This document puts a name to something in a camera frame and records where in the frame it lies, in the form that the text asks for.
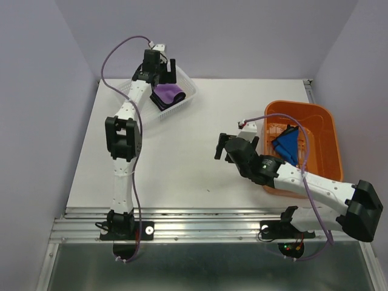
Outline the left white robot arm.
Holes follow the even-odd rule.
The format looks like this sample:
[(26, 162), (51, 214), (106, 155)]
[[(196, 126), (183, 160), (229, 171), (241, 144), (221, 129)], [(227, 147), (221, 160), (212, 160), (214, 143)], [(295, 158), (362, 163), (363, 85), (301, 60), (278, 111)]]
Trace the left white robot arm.
[(147, 99), (164, 111), (185, 98), (176, 85), (175, 60), (168, 60), (161, 46), (144, 52), (142, 64), (132, 76), (131, 88), (118, 112), (105, 120), (107, 150), (113, 159), (113, 202), (104, 222), (96, 223), (100, 239), (136, 240), (142, 234), (134, 180), (142, 149), (140, 111)]

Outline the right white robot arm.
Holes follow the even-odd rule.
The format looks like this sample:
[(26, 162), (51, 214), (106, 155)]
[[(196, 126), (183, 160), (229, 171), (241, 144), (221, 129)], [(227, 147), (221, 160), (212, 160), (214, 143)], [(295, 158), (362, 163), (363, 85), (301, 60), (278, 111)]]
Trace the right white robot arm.
[(383, 205), (367, 181), (357, 184), (334, 181), (300, 169), (270, 155), (260, 155), (255, 146), (258, 138), (247, 141), (222, 133), (215, 159), (226, 152), (226, 161), (236, 165), (239, 174), (251, 182), (275, 190), (293, 192), (324, 208), (289, 206), (277, 220), (264, 221), (264, 239), (314, 238), (320, 229), (344, 232), (358, 241), (370, 243), (383, 212)]

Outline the blue towel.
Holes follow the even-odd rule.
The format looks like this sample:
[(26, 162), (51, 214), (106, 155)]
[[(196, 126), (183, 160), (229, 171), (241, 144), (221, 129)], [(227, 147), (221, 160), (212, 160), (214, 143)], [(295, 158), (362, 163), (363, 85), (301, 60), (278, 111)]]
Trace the blue towel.
[(298, 137), (299, 127), (288, 124), (286, 129), (271, 142), (274, 151), (293, 166), (298, 165)]

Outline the purple black-edged towel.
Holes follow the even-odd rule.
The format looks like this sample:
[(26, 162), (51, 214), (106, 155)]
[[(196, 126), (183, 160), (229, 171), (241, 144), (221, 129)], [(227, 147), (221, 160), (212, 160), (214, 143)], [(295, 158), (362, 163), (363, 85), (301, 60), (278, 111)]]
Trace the purple black-edged towel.
[(160, 111), (185, 100), (186, 94), (177, 84), (158, 84), (152, 91), (150, 99)]

